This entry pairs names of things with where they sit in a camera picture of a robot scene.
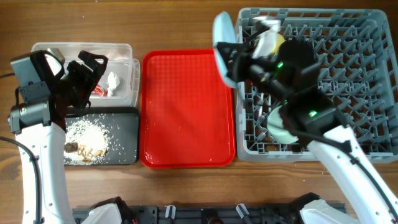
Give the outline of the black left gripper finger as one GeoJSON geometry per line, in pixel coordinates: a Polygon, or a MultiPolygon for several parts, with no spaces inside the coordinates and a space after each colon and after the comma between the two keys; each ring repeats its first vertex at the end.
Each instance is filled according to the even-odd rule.
{"type": "Polygon", "coordinates": [[[75,76],[75,67],[74,64],[69,63],[65,69],[64,75],[61,77],[61,81],[72,81],[75,76]]]}
{"type": "Polygon", "coordinates": [[[105,73],[108,64],[108,58],[106,56],[81,50],[78,54],[78,58],[83,61],[86,67],[92,70],[95,78],[101,78],[105,73]]]}

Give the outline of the light blue plate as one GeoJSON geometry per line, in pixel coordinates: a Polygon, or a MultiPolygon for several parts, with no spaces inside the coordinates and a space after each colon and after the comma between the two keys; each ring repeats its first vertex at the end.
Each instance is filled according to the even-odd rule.
{"type": "Polygon", "coordinates": [[[217,42],[236,43],[232,20],[225,11],[219,13],[213,21],[212,40],[215,62],[220,77],[226,86],[236,88],[237,83],[232,78],[232,68],[235,59],[222,59],[221,55],[215,49],[217,42]]]}

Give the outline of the red strawberry candy wrapper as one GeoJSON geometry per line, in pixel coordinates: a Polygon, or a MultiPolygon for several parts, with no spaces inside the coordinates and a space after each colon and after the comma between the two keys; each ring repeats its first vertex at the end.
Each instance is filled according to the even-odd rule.
{"type": "Polygon", "coordinates": [[[100,85],[96,85],[91,93],[98,96],[107,96],[108,94],[107,89],[100,85]]]}

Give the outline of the white tissue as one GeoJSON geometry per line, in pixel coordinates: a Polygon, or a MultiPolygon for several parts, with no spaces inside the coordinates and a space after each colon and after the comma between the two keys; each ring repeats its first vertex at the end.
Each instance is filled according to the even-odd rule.
{"type": "Polygon", "coordinates": [[[114,91],[120,84],[119,76],[113,72],[110,72],[107,79],[108,93],[107,96],[113,96],[114,91]]]}

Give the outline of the yellow plastic cup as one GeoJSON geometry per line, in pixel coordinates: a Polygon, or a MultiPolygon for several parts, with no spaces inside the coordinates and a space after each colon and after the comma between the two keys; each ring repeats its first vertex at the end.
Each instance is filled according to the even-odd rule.
{"type": "Polygon", "coordinates": [[[276,54],[276,53],[279,51],[280,46],[281,46],[284,42],[285,42],[285,39],[284,39],[283,35],[277,34],[277,35],[276,35],[276,42],[275,42],[274,48],[273,48],[272,51],[271,51],[271,54],[276,54]]]}

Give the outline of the mint green bowl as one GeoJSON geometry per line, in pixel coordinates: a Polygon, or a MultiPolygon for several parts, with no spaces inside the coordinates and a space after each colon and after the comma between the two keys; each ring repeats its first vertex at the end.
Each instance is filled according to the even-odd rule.
{"type": "Polygon", "coordinates": [[[279,114],[281,106],[274,108],[267,118],[267,129],[272,136],[273,140],[280,144],[292,144],[299,139],[297,136],[291,135],[283,128],[283,120],[279,114]]]}

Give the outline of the white plastic fork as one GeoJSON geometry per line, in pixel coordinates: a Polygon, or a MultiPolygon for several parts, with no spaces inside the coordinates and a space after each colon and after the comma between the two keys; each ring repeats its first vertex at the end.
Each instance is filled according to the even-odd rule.
{"type": "Polygon", "coordinates": [[[259,119],[260,116],[262,115],[263,104],[264,104],[264,94],[261,93],[260,99],[257,102],[257,119],[259,119]]]}

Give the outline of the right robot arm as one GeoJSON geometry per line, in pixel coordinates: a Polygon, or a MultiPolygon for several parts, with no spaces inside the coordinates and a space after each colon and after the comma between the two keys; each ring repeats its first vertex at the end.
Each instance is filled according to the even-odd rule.
{"type": "Polygon", "coordinates": [[[247,42],[217,42],[214,50],[229,81],[249,80],[282,103],[281,121],[268,124],[296,136],[327,168],[361,223],[397,223],[397,197],[364,155],[342,112],[317,87],[320,63],[308,42],[284,42],[274,61],[255,56],[247,42]]]}

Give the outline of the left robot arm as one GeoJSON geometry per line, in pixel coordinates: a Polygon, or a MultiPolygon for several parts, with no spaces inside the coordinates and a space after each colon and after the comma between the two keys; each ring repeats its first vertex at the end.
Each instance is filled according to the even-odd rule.
{"type": "Polygon", "coordinates": [[[23,223],[74,223],[63,151],[70,106],[83,110],[108,60],[72,61],[52,70],[45,57],[14,59],[12,69],[24,101],[12,107],[9,125],[21,154],[23,223]]]}

